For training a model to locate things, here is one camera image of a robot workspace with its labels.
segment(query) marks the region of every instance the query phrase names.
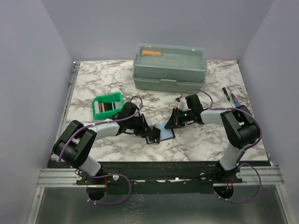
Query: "marble table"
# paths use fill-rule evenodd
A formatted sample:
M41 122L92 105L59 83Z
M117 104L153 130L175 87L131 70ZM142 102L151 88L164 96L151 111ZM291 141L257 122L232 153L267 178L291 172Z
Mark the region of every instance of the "marble table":
M136 89L132 65L133 61L81 62L66 124L75 119L83 123L94 122L93 99L118 91L122 92L124 102L133 95L143 98L142 113L149 125L168 121L178 93ZM206 84L202 90L212 96L214 107L230 107L222 91L227 85L240 104L246 105L252 113L237 61L208 61ZM199 98L204 108L209 107L210 99L205 94L200 93ZM135 135L107 137L94 143L90 156L97 161L216 161L228 145L225 130L220 125L193 124L174 132L176 138L150 145ZM263 143L248 150L242 160L267 161Z

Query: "container lid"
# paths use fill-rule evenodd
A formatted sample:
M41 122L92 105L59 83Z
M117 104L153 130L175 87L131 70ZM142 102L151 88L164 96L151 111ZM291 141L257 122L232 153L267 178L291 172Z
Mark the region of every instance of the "container lid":
M202 83L206 75L206 54L203 48L140 44L134 69L135 78Z

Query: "wall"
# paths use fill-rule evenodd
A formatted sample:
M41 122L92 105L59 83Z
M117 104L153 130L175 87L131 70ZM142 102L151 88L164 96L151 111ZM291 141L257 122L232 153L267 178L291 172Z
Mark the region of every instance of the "wall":
M26 223L72 60L39 0L0 3L0 222Z
M263 142L281 168L294 211L299 211L298 8L298 0L276 0L240 61Z
M133 59L139 42L240 60L273 0L42 0L74 61Z

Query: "orange handle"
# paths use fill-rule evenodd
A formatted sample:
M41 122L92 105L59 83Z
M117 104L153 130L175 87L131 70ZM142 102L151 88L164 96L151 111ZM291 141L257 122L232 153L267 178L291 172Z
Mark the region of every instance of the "orange handle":
M152 51L152 50L142 50L141 56L150 55L150 56L161 56L162 52L159 51Z

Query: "green tray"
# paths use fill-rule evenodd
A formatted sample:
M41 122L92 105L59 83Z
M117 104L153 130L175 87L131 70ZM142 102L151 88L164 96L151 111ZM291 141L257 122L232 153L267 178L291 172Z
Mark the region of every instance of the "green tray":
M98 101L99 103L113 103L115 101L120 101L121 102L121 108L116 109L116 110L105 111L105 112L96 114L95 108L94 108L94 102L95 101ZM105 120L107 118L110 118L113 115L115 115L117 112L120 112L122 107L123 107L121 92L115 92L115 93L107 94L107 95L104 95L104 96L96 97L93 100L92 105L93 105L93 119L94 120Z

